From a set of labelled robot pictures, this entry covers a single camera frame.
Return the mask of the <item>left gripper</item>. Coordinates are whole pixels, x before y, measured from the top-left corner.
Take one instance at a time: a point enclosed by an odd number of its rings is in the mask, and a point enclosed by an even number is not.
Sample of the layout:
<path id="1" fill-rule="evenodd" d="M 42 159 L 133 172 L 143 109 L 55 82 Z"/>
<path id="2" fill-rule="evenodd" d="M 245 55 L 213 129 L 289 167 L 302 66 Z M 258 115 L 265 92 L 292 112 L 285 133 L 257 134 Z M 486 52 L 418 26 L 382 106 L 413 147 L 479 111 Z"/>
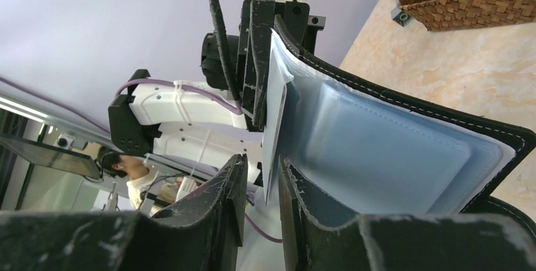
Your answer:
<path id="1" fill-rule="evenodd" d="M 307 3 L 244 0 L 236 43 L 237 51 L 245 53 L 242 108 L 249 131 L 263 131 L 266 122 L 271 33 L 276 15 L 281 16 L 293 38 L 312 54 L 317 33 L 326 25 L 326 17 L 311 15 Z"/>

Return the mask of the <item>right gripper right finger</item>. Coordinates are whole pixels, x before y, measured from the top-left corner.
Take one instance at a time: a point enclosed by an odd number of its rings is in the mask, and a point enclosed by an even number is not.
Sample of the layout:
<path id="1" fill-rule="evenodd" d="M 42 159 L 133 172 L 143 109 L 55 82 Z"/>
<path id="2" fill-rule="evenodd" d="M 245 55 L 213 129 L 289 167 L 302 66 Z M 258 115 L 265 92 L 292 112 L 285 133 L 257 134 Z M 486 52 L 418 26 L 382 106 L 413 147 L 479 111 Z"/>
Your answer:
<path id="1" fill-rule="evenodd" d="M 287 270 L 534 270 L 535 222 L 494 197 L 451 215 L 363 215 L 279 160 Z"/>

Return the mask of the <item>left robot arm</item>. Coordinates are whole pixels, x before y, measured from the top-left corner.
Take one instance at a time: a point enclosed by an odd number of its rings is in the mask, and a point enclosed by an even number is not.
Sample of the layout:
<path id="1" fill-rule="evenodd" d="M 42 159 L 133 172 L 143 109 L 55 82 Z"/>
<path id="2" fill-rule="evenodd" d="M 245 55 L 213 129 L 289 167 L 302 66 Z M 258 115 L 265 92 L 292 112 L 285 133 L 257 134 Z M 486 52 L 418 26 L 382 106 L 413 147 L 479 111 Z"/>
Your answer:
<path id="1" fill-rule="evenodd" d="M 275 141 L 265 129 L 266 98 L 275 18 L 309 52 L 326 24 L 307 3 L 244 1 L 239 33 L 226 37 L 228 67 L 211 32 L 202 43 L 205 81 L 157 80 L 139 69 L 118 90 L 108 108 L 114 145 L 138 157 L 165 155 L 214 167 L 245 154 L 249 180 L 269 182 Z"/>

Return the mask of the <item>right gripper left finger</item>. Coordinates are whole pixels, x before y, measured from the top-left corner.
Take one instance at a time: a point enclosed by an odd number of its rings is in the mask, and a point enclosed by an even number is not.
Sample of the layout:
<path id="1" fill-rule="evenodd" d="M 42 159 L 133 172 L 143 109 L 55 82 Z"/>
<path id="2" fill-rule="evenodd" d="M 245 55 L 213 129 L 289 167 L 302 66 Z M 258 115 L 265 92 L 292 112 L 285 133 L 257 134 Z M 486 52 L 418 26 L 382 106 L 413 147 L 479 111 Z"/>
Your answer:
<path id="1" fill-rule="evenodd" d="M 3 212 L 2 270 L 234 270 L 243 244 L 248 158 L 153 216 Z"/>

